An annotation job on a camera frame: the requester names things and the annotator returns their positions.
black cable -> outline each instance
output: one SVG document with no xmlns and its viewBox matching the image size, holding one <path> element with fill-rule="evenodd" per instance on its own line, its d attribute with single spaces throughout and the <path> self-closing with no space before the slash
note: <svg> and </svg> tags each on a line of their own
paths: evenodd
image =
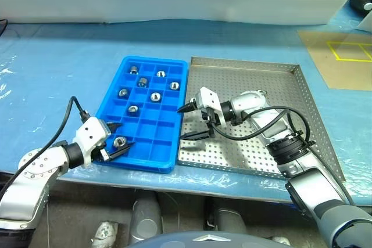
<svg viewBox="0 0 372 248">
<path fill-rule="evenodd" d="M 293 131 L 296 131 L 296 128 L 295 128 L 295 126 L 293 124 L 293 121 L 292 121 L 292 117 L 291 117 L 291 113 L 290 112 L 287 114 L 287 119 L 288 119 L 289 126 L 291 126 L 291 129 Z M 300 140 L 304 144 L 307 144 L 308 143 L 308 142 L 306 142 L 301 137 L 301 135 L 299 135 L 299 138 L 300 138 Z M 353 201 L 353 198 L 351 197 L 351 195 L 349 194 L 348 190 L 346 189 L 346 187 L 344 186 L 344 184 L 342 183 L 342 181 L 340 180 L 340 178 L 337 176 L 337 174 L 335 173 L 335 171 L 326 163 L 326 161 L 311 146 L 309 146 L 308 149 L 315 155 L 315 157 L 317 157 L 317 159 L 323 164 L 323 166 L 327 169 L 327 171 L 332 175 L 333 179 L 336 181 L 337 185 L 341 188 L 341 190 L 343 191 L 345 197 L 349 201 L 349 204 L 351 206 L 354 206 L 355 203 Z"/>
<path fill-rule="evenodd" d="M 245 141 L 246 139 L 252 139 L 258 136 L 259 134 L 265 132 L 267 129 L 273 126 L 276 122 L 278 122 L 283 116 L 285 116 L 288 112 L 289 112 L 288 109 L 283 110 L 276 118 L 271 120 L 267 125 L 265 125 L 261 129 L 258 129 L 256 132 L 251 133 L 250 135 L 242 136 L 242 137 L 227 135 L 225 132 L 219 130 L 214 123 L 212 123 L 212 127 L 217 133 L 219 133 L 221 136 L 224 136 L 225 138 L 232 139 L 233 141 Z"/>
<path fill-rule="evenodd" d="M 6 20 L 6 19 L 0 20 L 0 22 L 2 22 L 2 21 L 5 21 L 5 24 L 4 24 L 4 27 L 2 28 L 2 30 L 0 30 L 0 36 L 1 36 L 1 34 L 3 34 L 6 26 L 8 25 L 8 20 Z"/>
<path fill-rule="evenodd" d="M 79 109 L 79 112 L 84 112 L 83 109 L 81 108 L 78 100 L 76 99 L 75 96 L 72 96 L 69 100 L 69 103 L 67 105 L 67 108 L 66 108 L 66 112 L 65 112 L 65 116 L 56 132 L 56 134 L 51 138 L 51 140 L 42 148 L 40 149 L 29 161 L 27 161 L 20 169 L 18 169 L 16 171 L 16 173 L 11 177 L 11 179 L 4 185 L 4 187 L 1 189 L 0 191 L 0 200 L 2 199 L 2 197 L 4 196 L 6 190 L 11 186 L 11 184 L 14 182 L 14 180 L 16 180 L 16 178 L 37 158 L 39 157 L 40 155 L 43 154 L 44 151 L 46 151 L 55 141 L 56 139 L 59 137 L 60 133 L 62 132 L 62 130 L 64 129 L 66 123 L 67 123 L 67 120 L 69 119 L 69 116 L 70 116 L 70 113 L 71 113 L 71 108 L 72 108 L 72 105 L 73 105 L 73 102 L 75 102 L 77 108 Z"/>
<path fill-rule="evenodd" d="M 243 119 L 246 120 L 247 118 L 250 118 L 252 115 L 254 115 L 256 113 L 263 112 L 265 110 L 289 110 L 289 111 L 294 112 L 295 114 L 297 114 L 301 118 L 301 120 L 303 121 L 303 124 L 305 125 L 305 130 L 306 130 L 305 141 L 306 142 L 309 141 L 309 139 L 310 139 L 310 125 L 307 122 L 307 119 L 305 118 L 305 116 L 303 116 L 303 114 L 299 110 L 296 110 L 292 107 L 286 107 L 286 106 L 263 107 L 262 109 L 255 110 L 254 112 L 251 112 L 251 113 L 248 113 L 248 114 L 244 115 Z"/>
</svg>

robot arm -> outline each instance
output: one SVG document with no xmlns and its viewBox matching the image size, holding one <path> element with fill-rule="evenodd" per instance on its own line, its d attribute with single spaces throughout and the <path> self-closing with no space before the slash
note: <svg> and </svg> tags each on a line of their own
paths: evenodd
<svg viewBox="0 0 372 248">
<path fill-rule="evenodd" d="M 296 131 L 293 124 L 279 119 L 280 114 L 284 113 L 275 109 L 293 112 L 296 110 L 288 107 L 269 107 L 265 94 L 262 90 L 247 91 L 230 101 L 220 103 L 215 92 L 201 88 L 196 98 L 181 107 L 178 112 L 205 109 L 202 117 L 206 120 L 209 130 L 203 134 L 189 132 L 181 136 L 181 139 L 214 137 L 214 131 L 228 136 L 218 130 L 217 126 L 226 127 L 226 122 L 239 125 L 248 120 L 255 131 L 253 134 L 259 133 L 258 138 L 288 180 L 285 187 L 292 201 L 302 213 L 316 220 L 328 247 L 372 247 L 372 216 L 356 206 L 347 204 L 346 189 L 310 147 L 314 142 L 309 141 L 310 129 L 306 120 L 307 132 L 306 138 L 303 139 L 301 132 Z M 245 140 L 250 136 L 228 138 Z"/>
<path fill-rule="evenodd" d="M 111 154 L 105 151 L 106 139 L 121 124 L 105 123 L 83 111 L 75 97 L 70 99 L 62 131 L 69 116 L 72 102 L 79 108 L 83 125 L 76 131 L 71 144 L 61 141 L 52 147 L 27 152 L 19 162 L 19 175 L 13 177 L 0 192 L 0 247 L 28 247 L 41 218 L 56 179 L 69 169 L 88 166 L 92 160 L 108 161 L 128 151 L 126 143 Z"/>
</svg>

table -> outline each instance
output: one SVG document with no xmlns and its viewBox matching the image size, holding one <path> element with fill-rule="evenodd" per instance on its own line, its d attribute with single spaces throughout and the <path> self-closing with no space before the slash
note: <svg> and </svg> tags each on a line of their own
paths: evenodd
<svg viewBox="0 0 372 248">
<path fill-rule="evenodd" d="M 78 97 L 95 114 L 127 55 L 190 61 L 191 56 L 299 64 L 346 176 L 355 202 L 372 204 L 372 94 L 329 89 L 298 29 L 365 33 L 343 8 L 324 26 L 271 26 L 203 20 L 123 24 L 10 24 L 0 37 L 0 171 L 14 172 L 29 150 L 44 146 L 58 128 L 67 101 Z M 73 111 L 60 139 L 80 125 Z M 61 179 L 289 202 L 285 181 L 176 166 L 170 174 L 108 166 L 75 168 Z"/>
</svg>

cardboard sheet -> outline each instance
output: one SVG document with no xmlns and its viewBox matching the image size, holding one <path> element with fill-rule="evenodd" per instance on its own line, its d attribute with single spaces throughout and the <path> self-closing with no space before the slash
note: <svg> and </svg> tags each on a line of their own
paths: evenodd
<svg viewBox="0 0 372 248">
<path fill-rule="evenodd" d="M 372 36 L 298 31 L 330 88 L 372 91 Z"/>
</svg>

stainless steel tray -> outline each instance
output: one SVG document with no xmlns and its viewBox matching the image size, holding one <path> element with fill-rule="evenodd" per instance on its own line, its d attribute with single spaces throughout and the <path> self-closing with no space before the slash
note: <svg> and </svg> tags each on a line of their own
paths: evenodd
<svg viewBox="0 0 372 248">
<path fill-rule="evenodd" d="M 217 92 L 221 102 L 247 90 L 263 89 L 268 92 L 267 101 L 270 105 L 290 106 L 300 110 L 309 121 L 312 139 L 317 142 L 315 149 L 340 179 L 345 180 L 299 65 L 193 57 L 186 101 L 195 97 L 202 86 Z M 295 126 L 304 131 L 301 120 L 294 114 L 293 119 Z M 184 114 L 182 134 L 205 129 L 200 111 Z M 243 123 L 235 127 L 228 125 L 226 132 L 234 136 L 244 136 L 252 133 L 252 130 L 248 123 Z M 231 141 L 216 134 L 215 139 L 196 142 L 181 140 L 178 163 L 282 178 L 275 161 L 256 138 Z"/>
</svg>

